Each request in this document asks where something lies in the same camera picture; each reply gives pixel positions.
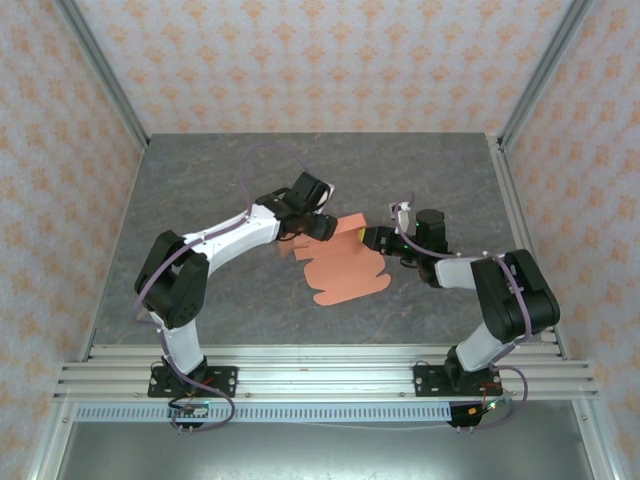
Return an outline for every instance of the gray table surface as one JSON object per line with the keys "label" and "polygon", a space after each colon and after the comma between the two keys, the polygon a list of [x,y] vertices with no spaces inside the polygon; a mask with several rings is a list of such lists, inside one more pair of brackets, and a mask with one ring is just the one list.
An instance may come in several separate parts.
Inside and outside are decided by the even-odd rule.
{"label": "gray table surface", "polygon": [[457,435],[448,425],[418,425],[231,423],[177,435],[166,423],[80,423],[73,426],[58,478],[593,478],[570,402],[530,402],[504,426],[473,434]]}
{"label": "gray table surface", "polygon": [[[244,209],[238,166],[257,142],[304,153],[311,172],[336,186],[325,212],[364,212],[390,225],[387,205],[416,194],[414,208],[446,215],[450,248],[514,248],[482,134],[331,133],[154,135],[144,155],[98,313],[94,344],[155,344],[131,321],[133,284],[155,238],[213,226]],[[291,186],[300,167],[286,152],[261,150],[248,184],[253,198]],[[391,285],[375,295],[321,307],[303,262],[270,244],[223,265],[209,280],[198,317],[203,344],[457,343],[481,321],[475,292],[432,289],[388,259]]]}

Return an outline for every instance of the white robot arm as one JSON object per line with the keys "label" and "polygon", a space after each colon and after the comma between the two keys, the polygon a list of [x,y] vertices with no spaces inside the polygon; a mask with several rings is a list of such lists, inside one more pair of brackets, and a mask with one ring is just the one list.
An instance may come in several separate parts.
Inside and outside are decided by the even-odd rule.
{"label": "white robot arm", "polygon": [[[403,225],[409,223],[409,208],[407,204],[399,207],[399,227],[404,231]],[[455,393],[477,393],[483,375],[493,376],[489,370],[496,361],[526,340],[527,335],[558,323],[558,302],[527,250],[514,250],[499,258],[508,267],[520,291],[530,320],[529,332],[523,308],[494,259],[456,258],[449,252],[442,212],[419,211],[415,235],[407,236],[410,242],[405,241],[403,235],[393,227],[369,227],[361,232],[361,239],[370,249],[400,257],[402,265],[417,268],[420,278],[434,288],[472,289],[478,295],[484,321],[466,340],[452,347],[444,365]],[[426,255],[414,246],[435,252],[439,257]]]}
{"label": "white robot arm", "polygon": [[[198,378],[198,372],[206,369],[206,358],[198,341],[196,315],[204,303],[208,277],[247,250],[286,236],[304,233],[321,241],[330,239],[337,219],[322,214],[322,210],[333,190],[333,185],[305,172],[292,188],[258,198],[249,211],[225,222],[183,237],[172,231],[158,236],[136,280],[138,294],[174,252],[203,239],[158,277],[144,299],[144,306],[159,325],[166,349],[181,373],[203,380]],[[212,232],[236,224],[237,228],[210,238]]]}

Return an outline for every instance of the wall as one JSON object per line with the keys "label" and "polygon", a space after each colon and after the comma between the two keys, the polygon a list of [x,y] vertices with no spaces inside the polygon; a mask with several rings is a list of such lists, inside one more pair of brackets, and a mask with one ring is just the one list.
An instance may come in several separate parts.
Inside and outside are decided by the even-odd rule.
{"label": "wall", "polygon": [[0,476],[22,479],[139,153],[53,1],[2,2],[0,69]]}
{"label": "wall", "polygon": [[501,133],[570,0],[80,0],[150,133]]}
{"label": "wall", "polygon": [[640,10],[596,4],[575,43],[509,158],[571,352],[640,472]]}

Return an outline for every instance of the orange fabric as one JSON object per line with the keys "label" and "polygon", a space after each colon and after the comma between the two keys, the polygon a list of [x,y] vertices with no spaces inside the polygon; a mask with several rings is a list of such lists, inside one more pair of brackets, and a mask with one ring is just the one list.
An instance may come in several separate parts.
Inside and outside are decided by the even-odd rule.
{"label": "orange fabric", "polygon": [[[377,293],[389,286],[391,275],[384,270],[384,257],[360,242],[358,232],[367,226],[362,213],[338,219],[331,240],[319,242],[306,236],[293,240],[297,260],[311,260],[304,275],[311,288],[322,290],[313,300],[323,306]],[[280,251],[291,249],[280,243]]]}

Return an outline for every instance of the purple cable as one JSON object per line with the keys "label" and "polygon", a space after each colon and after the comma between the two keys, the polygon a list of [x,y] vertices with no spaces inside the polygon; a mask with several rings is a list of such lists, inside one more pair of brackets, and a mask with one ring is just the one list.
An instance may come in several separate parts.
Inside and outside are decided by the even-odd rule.
{"label": "purple cable", "polygon": [[[410,195],[411,195],[411,198],[410,198],[410,200],[408,202],[409,205],[411,205],[413,203],[413,199],[414,199],[413,193],[410,194]],[[393,207],[393,214],[394,214],[395,221],[396,221],[396,227],[398,229],[398,233],[400,233],[400,236],[407,243],[407,245],[412,247],[414,250],[416,250],[416,251],[418,251],[420,253],[423,253],[425,255],[429,255],[431,257],[443,258],[443,259],[447,259],[447,258],[462,258],[462,257],[458,257],[458,255],[432,252],[431,250],[427,250],[425,248],[422,248],[422,247],[416,245],[414,242],[411,241],[411,239],[408,237],[407,233],[404,230],[402,230],[402,227],[400,226],[400,214],[399,214],[399,212],[400,212],[400,207],[396,203],[395,206]],[[507,279],[507,281],[509,282],[509,285],[511,286],[511,290],[513,291],[514,295],[516,296],[516,300],[518,302],[518,306],[520,307],[520,310],[522,311],[522,317],[523,317],[523,320],[524,320],[524,337],[522,337],[522,339],[520,339],[519,341],[515,342],[515,344],[512,345],[509,349],[505,350],[500,355],[495,357],[491,362],[492,364],[494,364],[498,360],[504,358],[509,353],[511,353],[513,351],[513,349],[515,348],[515,345],[519,345],[519,344],[529,340],[529,338],[531,337],[532,328],[531,328],[531,316],[529,315],[529,310],[527,309],[527,305],[524,303],[524,298],[522,297],[522,292],[520,292],[520,288],[518,287],[518,283],[516,282],[516,279],[513,277],[513,274],[511,273],[511,270],[509,270],[509,266],[504,262],[504,260],[502,258],[500,258],[495,253],[486,253],[486,254],[483,253],[481,256],[485,256],[485,255],[489,256],[502,269],[502,272],[504,273],[505,278]],[[520,375],[520,378],[522,378],[522,383],[523,383],[523,386],[524,386],[523,394],[522,394],[522,400],[521,400],[520,404],[518,405],[518,407],[516,407],[516,409],[510,415],[508,415],[507,417],[505,417],[505,418],[503,418],[501,420],[498,420],[496,422],[490,423],[488,425],[479,425],[477,427],[474,427],[473,428],[474,430],[486,430],[487,428],[493,428],[493,427],[497,427],[499,425],[503,425],[507,421],[511,420],[517,414],[520,413],[520,411],[524,407],[525,402],[527,401],[527,396],[529,395],[529,385],[527,383],[527,379],[525,378],[524,374],[522,373],[522,371],[520,369],[518,369],[516,367],[508,367],[508,366],[496,367],[495,365],[491,365],[490,368],[492,370],[494,370],[494,371],[512,370],[512,371],[516,372],[518,375]],[[464,405],[465,402],[456,402],[456,404],[457,405]]]}
{"label": "purple cable", "polygon": [[[175,252],[169,258],[167,258],[164,261],[164,263],[162,265],[160,265],[160,268],[158,268],[158,270],[156,270],[153,273],[153,275],[151,275],[151,277],[149,278],[149,280],[147,281],[145,286],[140,291],[140,295],[138,295],[138,298],[136,298],[136,301],[133,304],[133,320],[134,321],[138,321],[137,320],[138,313],[140,312],[140,310],[142,310],[142,302],[145,299],[145,297],[147,296],[147,294],[149,293],[149,290],[151,290],[151,287],[153,286],[153,284],[156,283],[156,281],[158,280],[160,275],[162,275],[162,272],[164,272],[167,268],[169,268],[169,266],[171,264],[173,264],[173,262],[175,262],[178,258],[180,258],[181,255],[183,255],[185,252],[187,252],[189,249],[195,247],[196,245],[200,245],[201,243],[206,242],[207,240],[211,240],[212,238],[218,237],[220,235],[224,235],[225,233],[229,233],[229,232],[235,230],[236,228],[238,228],[241,225],[243,225],[246,222],[247,218],[249,218],[251,216],[251,207],[252,207],[253,204],[251,202],[249,189],[247,188],[247,186],[245,184],[245,180],[244,180],[245,166],[249,163],[249,155],[251,155],[256,150],[259,150],[259,149],[262,149],[262,148],[266,148],[266,147],[278,147],[278,148],[281,148],[281,149],[285,150],[286,152],[291,154],[298,161],[298,163],[302,166],[302,168],[305,171],[309,170],[307,168],[307,164],[304,162],[304,160],[302,159],[301,154],[298,151],[296,151],[295,149],[293,149],[291,147],[288,147],[286,145],[282,145],[280,143],[275,143],[275,142],[256,143],[249,150],[247,150],[246,153],[244,154],[244,156],[242,157],[242,162],[240,163],[240,169],[239,169],[239,173],[238,173],[238,177],[239,177],[239,181],[240,181],[240,188],[242,189],[242,192],[244,193],[244,198],[245,198],[245,201],[246,201],[246,204],[247,204],[247,208],[246,208],[246,212],[247,213],[245,214],[245,218],[240,219],[238,222],[234,223],[233,225],[229,225],[228,227],[225,227],[223,229],[216,230],[215,232],[211,232],[211,233],[207,234],[206,236],[204,236],[203,238],[198,238],[196,240],[193,240],[192,242],[186,244],[184,247],[180,248],[177,252]],[[155,322],[145,322],[145,323],[152,323],[154,326],[156,325]]]}
{"label": "purple cable", "polygon": [[[302,159],[302,155],[297,150],[295,150],[295,149],[293,149],[291,147],[288,147],[286,145],[282,145],[282,144],[276,143],[276,142],[263,142],[263,143],[257,143],[255,145],[253,145],[251,148],[249,148],[249,150],[247,150],[245,152],[244,156],[242,157],[242,162],[240,163],[240,169],[239,169],[239,172],[238,172],[238,178],[239,178],[239,181],[240,181],[240,188],[242,188],[242,192],[244,193],[244,198],[245,198],[246,203],[247,203],[247,210],[246,210],[245,218],[240,219],[238,222],[234,223],[233,225],[230,225],[228,227],[222,228],[220,230],[216,230],[215,232],[211,232],[211,233],[205,235],[202,238],[198,238],[196,240],[193,240],[192,242],[189,242],[188,244],[186,244],[185,246],[180,248],[177,252],[175,252],[173,255],[171,255],[169,258],[167,258],[167,260],[165,260],[164,263],[162,265],[160,265],[158,270],[156,270],[153,273],[153,275],[151,275],[151,277],[149,278],[149,280],[147,281],[145,286],[140,291],[140,294],[138,295],[138,298],[136,298],[136,301],[133,304],[133,321],[134,322],[138,321],[138,319],[137,319],[138,313],[143,308],[142,307],[142,302],[144,301],[145,297],[149,293],[149,290],[151,289],[153,284],[158,280],[158,278],[160,277],[162,272],[164,272],[167,268],[169,268],[169,266],[172,265],[173,262],[175,262],[181,255],[183,255],[185,252],[187,252],[189,249],[195,247],[196,245],[199,245],[199,244],[201,244],[203,242],[206,242],[207,240],[211,240],[212,238],[218,237],[220,235],[223,235],[225,233],[228,233],[228,232],[231,232],[231,231],[235,230],[236,228],[238,228],[241,225],[243,225],[247,221],[247,219],[251,216],[251,207],[252,207],[253,204],[251,202],[249,189],[247,188],[247,186],[245,184],[245,180],[244,180],[245,167],[246,167],[246,165],[248,165],[249,156],[253,152],[255,152],[256,150],[262,149],[262,148],[266,148],[266,147],[277,147],[277,148],[280,148],[282,150],[285,150],[286,152],[288,152],[291,156],[293,156],[297,160],[297,162],[300,164],[300,166],[302,166],[302,168],[305,171],[309,170],[308,167],[307,167],[307,164]],[[153,324],[155,327],[158,327],[158,325],[155,322],[144,321],[144,323],[150,323],[150,324]],[[227,423],[229,423],[231,421],[231,419],[234,417],[235,413],[236,413],[236,406],[233,403],[233,400],[231,400],[231,397],[229,397],[226,393],[222,392],[221,390],[218,390],[217,388],[209,387],[208,385],[204,385],[202,383],[196,382],[195,380],[190,379],[184,373],[182,373],[180,371],[180,369],[178,369],[178,367],[175,364],[175,362],[173,361],[173,358],[171,358],[171,355],[169,353],[169,349],[167,347],[167,343],[166,343],[164,335],[162,334],[161,331],[160,331],[160,344],[162,345],[162,350],[164,351],[164,355],[165,355],[165,358],[167,359],[167,363],[169,363],[169,365],[171,366],[173,371],[176,373],[176,375],[178,375],[178,377],[180,377],[183,381],[193,385],[194,387],[197,387],[197,388],[199,388],[201,390],[205,390],[207,392],[213,393],[214,395],[217,395],[218,397],[224,398],[227,402],[229,402],[229,405],[231,406],[231,412],[229,413],[229,416],[227,418],[225,418],[224,420],[222,420],[221,422],[206,424],[206,425],[203,425],[202,427],[199,427],[197,429],[190,429],[190,431],[191,432],[203,432],[203,431],[206,431],[206,430],[212,430],[214,428],[222,427],[223,425],[226,425]],[[181,431],[181,428],[179,428],[179,426],[176,423],[176,417],[178,416],[178,413],[180,411],[184,411],[184,407],[181,410],[178,410],[178,411],[174,412],[174,414],[172,415],[172,418],[171,418],[172,426],[174,428],[176,428],[178,431]]]}

